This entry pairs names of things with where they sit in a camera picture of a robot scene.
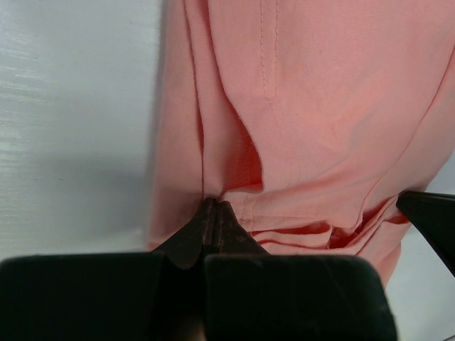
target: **folded garment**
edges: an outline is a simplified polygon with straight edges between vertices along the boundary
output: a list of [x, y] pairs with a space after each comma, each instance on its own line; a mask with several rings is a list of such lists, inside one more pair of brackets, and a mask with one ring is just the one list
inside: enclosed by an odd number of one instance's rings
[[387, 283], [397, 195], [454, 150], [454, 46], [452, 0], [170, 1], [150, 248], [215, 196], [267, 251]]

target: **pink cloth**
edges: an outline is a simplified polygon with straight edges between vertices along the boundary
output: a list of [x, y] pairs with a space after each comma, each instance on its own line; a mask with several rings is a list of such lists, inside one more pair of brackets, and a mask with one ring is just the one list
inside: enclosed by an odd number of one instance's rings
[[383, 283], [395, 208], [455, 145], [455, 1], [173, 0], [153, 249], [203, 197], [273, 254], [357, 254]]

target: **pink fabric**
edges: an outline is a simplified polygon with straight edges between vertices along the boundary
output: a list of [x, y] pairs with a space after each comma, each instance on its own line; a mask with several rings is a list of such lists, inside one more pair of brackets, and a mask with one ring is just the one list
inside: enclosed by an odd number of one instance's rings
[[173, 0], [153, 249], [203, 197], [273, 254], [357, 254], [384, 283], [395, 208], [455, 145], [455, 1]]

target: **black object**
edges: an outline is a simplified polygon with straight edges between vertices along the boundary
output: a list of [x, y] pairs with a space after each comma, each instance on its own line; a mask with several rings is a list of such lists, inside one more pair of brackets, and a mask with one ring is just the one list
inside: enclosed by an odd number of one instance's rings
[[366, 261], [269, 255], [214, 199], [153, 252], [0, 266], [0, 340], [170, 340], [187, 315], [208, 341], [397, 339]]
[[455, 276], [455, 195], [405, 192], [397, 207]]

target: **white surface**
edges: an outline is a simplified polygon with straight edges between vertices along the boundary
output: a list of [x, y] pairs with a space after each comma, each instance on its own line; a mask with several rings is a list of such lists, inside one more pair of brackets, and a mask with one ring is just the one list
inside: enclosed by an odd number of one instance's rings
[[[158, 0], [0, 0], [0, 258], [143, 247], [160, 19]], [[387, 293], [402, 340], [455, 334], [455, 280], [416, 231]]]

